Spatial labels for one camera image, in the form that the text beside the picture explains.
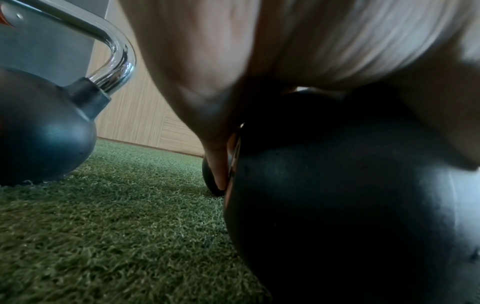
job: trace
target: wood panel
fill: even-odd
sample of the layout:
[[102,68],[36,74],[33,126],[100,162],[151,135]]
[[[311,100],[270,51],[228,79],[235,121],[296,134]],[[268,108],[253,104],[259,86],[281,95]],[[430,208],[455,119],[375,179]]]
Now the wood panel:
[[[137,55],[133,79],[112,96],[112,102],[96,120],[98,136],[174,152],[203,155],[197,136],[178,118],[151,80],[138,51],[133,32],[116,0],[110,0],[106,19],[128,37]],[[90,71],[102,66],[110,50],[96,42]]]

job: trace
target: gray panel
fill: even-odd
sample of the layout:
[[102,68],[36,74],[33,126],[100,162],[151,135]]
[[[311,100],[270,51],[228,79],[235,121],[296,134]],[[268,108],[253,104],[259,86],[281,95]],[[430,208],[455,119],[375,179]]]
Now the gray panel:
[[[103,18],[109,4],[109,0],[67,1]],[[86,76],[92,38],[23,8],[6,5],[22,19],[15,20],[18,28],[0,25],[0,66],[33,73],[62,86]]]

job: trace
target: kettlebell handle collar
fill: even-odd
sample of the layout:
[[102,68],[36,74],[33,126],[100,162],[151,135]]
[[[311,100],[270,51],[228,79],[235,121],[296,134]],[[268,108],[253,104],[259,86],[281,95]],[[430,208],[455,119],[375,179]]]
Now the kettlebell handle collar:
[[91,36],[110,47],[107,63],[88,76],[93,83],[111,96],[129,81],[137,63],[128,38],[107,20],[65,0],[4,0],[34,11]]

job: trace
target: green turf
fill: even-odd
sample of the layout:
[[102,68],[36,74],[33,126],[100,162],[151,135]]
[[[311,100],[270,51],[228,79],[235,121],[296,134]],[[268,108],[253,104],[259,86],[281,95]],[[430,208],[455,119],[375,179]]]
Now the green turf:
[[0,302],[270,301],[201,162],[99,141],[60,182],[0,187]]

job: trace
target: human skin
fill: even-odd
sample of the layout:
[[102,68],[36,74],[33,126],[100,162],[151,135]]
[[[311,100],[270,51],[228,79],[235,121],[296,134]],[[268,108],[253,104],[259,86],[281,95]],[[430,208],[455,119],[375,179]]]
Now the human skin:
[[227,143],[245,114],[296,87],[389,83],[480,164],[480,0],[119,2],[153,81],[201,140],[220,189]]

